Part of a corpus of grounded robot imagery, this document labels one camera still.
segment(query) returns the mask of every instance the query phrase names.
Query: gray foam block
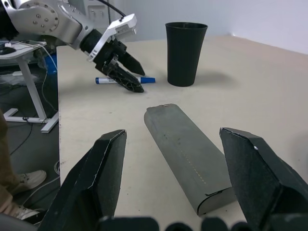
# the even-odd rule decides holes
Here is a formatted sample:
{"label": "gray foam block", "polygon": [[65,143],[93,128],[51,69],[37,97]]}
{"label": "gray foam block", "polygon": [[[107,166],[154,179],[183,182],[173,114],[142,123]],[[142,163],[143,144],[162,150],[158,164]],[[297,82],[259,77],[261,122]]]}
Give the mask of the gray foam block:
{"label": "gray foam block", "polygon": [[148,108],[144,122],[197,215],[236,200],[224,154],[177,105]]}

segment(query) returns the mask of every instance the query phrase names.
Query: white sneaker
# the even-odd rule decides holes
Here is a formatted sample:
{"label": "white sneaker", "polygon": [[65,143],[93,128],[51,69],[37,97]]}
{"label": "white sneaker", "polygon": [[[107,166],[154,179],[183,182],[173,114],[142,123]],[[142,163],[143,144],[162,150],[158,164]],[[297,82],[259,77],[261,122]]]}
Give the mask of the white sneaker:
{"label": "white sneaker", "polygon": [[14,196],[39,186],[46,179],[46,172],[43,170],[20,174],[17,176],[20,183],[14,188],[8,188],[8,191]]}
{"label": "white sneaker", "polygon": [[21,219],[21,220],[24,220],[24,219],[27,219],[31,216],[38,214],[38,213],[39,213],[38,211],[34,211],[34,210],[25,208],[25,207],[20,205],[18,207],[16,213],[14,214],[14,217]]}

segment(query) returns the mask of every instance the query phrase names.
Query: robotic arm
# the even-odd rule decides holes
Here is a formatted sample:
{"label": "robotic arm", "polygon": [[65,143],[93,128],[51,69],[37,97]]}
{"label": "robotic arm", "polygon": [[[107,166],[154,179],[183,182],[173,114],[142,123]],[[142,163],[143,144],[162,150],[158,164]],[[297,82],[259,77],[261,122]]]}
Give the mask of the robotic arm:
{"label": "robotic arm", "polygon": [[50,35],[88,55],[95,68],[133,92],[144,92],[132,74],[145,75],[141,64],[126,52],[120,39],[136,33],[134,14],[112,22],[102,35],[93,23],[69,3],[59,0],[0,0],[0,38],[19,33]]}

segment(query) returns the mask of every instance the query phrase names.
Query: marker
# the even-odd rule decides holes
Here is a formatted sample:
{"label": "marker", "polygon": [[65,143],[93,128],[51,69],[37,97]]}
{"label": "marker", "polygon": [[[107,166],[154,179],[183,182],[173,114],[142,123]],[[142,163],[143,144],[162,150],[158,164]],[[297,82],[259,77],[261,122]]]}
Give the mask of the marker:
{"label": "marker", "polygon": [[[150,77],[137,77],[140,83],[155,83],[155,78]],[[96,84],[117,84],[116,81],[110,78],[97,77],[95,78]]]}

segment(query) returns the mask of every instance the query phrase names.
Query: floor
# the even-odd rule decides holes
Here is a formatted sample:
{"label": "floor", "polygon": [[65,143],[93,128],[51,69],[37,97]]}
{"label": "floor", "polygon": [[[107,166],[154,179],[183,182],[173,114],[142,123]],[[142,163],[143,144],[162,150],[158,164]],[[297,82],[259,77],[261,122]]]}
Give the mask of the floor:
{"label": "floor", "polygon": [[[30,67],[31,73],[38,76],[36,86],[48,117],[54,114],[53,109],[43,100],[41,96],[41,86],[45,77],[45,71],[33,65]],[[0,75],[4,72],[18,71],[18,67],[0,69]],[[47,76],[44,84],[44,94],[51,104],[57,109],[57,82],[56,75]],[[17,107],[19,112],[16,115],[33,117],[37,116],[32,100],[25,86],[12,87],[11,85],[0,84],[0,108],[3,112],[12,107]],[[9,149],[12,153],[12,166],[16,173],[27,173],[42,169],[47,172],[44,183],[58,177],[53,167],[59,160],[59,126],[56,125],[49,134],[40,132],[41,124],[30,125],[27,123],[8,123]],[[14,151],[26,138],[29,138]],[[18,204],[22,204],[25,199],[35,190],[21,193],[14,197]],[[60,189],[60,180],[56,180],[46,185],[35,193],[26,203],[25,207],[47,210],[57,192]]]}

